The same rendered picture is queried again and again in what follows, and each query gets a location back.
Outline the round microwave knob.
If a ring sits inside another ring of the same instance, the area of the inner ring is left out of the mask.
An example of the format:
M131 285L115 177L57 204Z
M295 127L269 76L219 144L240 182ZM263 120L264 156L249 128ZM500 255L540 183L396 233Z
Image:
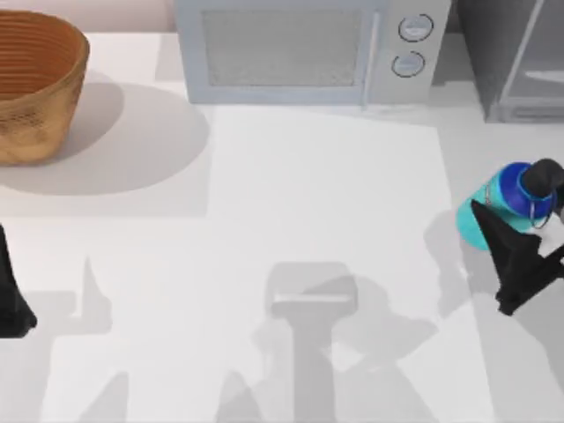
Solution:
M399 78L414 78L426 67L426 58L417 51L409 51L395 56L391 62L391 70Z
M406 42L425 40L434 30L434 21L426 14L403 18L398 26L400 38Z

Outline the teal and blue bottle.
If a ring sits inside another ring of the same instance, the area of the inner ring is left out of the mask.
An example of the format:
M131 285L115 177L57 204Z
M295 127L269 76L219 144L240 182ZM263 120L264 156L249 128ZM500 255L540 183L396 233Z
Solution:
M531 167L533 164L528 162L509 163L458 207L456 228L466 243L478 250L489 250L473 215L472 200L488 206L519 232L540 229L545 225L556 206L556 190L549 187L548 195L544 197L527 190L522 178Z

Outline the pale microwave oven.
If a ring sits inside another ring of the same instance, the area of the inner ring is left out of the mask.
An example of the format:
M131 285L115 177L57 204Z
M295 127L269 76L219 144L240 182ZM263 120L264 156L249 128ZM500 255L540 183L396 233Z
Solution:
M411 105L427 98L433 82L451 0L381 0L375 73L369 106ZM434 21L433 32L423 41L406 42L398 34L403 18L426 14ZM391 70L395 56L417 51L426 58L425 69L414 78L399 78Z

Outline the microwave oven door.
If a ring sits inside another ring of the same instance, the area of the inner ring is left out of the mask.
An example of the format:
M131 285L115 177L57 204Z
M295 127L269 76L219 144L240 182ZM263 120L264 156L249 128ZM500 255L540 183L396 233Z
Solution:
M189 99L365 105L381 0L174 0Z

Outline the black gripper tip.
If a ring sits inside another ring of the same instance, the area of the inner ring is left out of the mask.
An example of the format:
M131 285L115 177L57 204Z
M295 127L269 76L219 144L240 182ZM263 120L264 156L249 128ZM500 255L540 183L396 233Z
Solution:
M15 279L4 227L0 224L0 339L23 338L38 324Z

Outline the grey cabinet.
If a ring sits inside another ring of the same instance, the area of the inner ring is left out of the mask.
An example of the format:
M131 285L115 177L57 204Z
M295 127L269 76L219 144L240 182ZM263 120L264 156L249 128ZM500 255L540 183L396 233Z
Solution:
M564 123L564 0L457 0L487 122Z

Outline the brown woven basket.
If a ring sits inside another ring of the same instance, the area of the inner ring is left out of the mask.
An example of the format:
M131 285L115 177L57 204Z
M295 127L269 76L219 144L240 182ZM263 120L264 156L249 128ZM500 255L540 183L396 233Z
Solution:
M0 9L0 166L53 157L68 136L90 43L73 24Z

